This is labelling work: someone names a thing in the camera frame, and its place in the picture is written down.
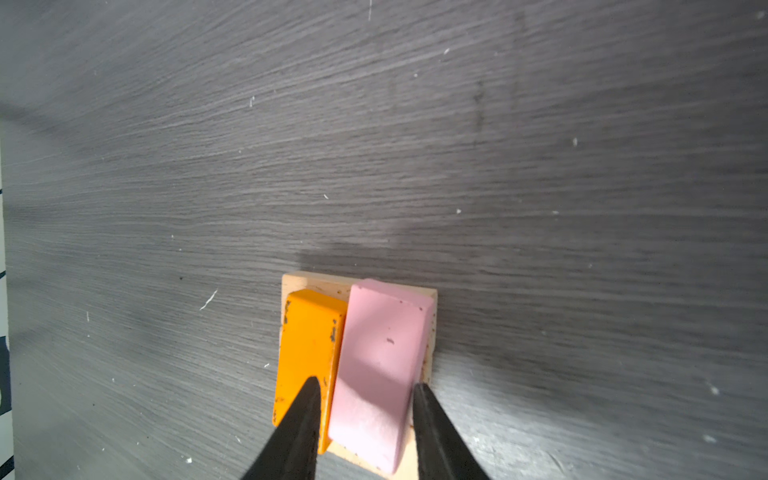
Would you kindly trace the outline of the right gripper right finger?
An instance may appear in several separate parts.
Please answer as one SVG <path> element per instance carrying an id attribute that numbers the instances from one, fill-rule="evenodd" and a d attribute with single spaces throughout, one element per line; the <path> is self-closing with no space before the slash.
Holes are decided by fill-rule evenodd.
<path id="1" fill-rule="evenodd" d="M 490 479 L 426 383 L 414 387 L 413 425 L 419 479 Z"/>

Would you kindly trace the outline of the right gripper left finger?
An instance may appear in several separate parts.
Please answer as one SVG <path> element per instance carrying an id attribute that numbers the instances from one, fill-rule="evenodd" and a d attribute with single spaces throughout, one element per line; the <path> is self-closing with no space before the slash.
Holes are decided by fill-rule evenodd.
<path id="1" fill-rule="evenodd" d="M 321 390 L 316 377 L 308 378 L 286 415 L 242 480 L 312 480 L 316 474 Z"/>

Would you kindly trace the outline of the orange wood block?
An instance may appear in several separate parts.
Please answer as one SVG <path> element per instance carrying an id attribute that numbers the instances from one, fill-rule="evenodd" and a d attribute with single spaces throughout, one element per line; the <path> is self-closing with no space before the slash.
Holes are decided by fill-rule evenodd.
<path id="1" fill-rule="evenodd" d="M 308 288 L 285 301 L 272 423 L 280 424 L 305 381 L 315 377 L 321 392 L 320 455 L 331 444 L 328 426 L 347 309 L 345 301 Z"/>

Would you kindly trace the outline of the pink wood block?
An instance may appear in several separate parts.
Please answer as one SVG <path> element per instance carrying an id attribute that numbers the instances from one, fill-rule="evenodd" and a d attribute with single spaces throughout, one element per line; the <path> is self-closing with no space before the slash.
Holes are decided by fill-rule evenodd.
<path id="1" fill-rule="evenodd" d="M 384 474 L 398 469 L 435 299 L 390 283 L 350 290 L 328 436 Z"/>

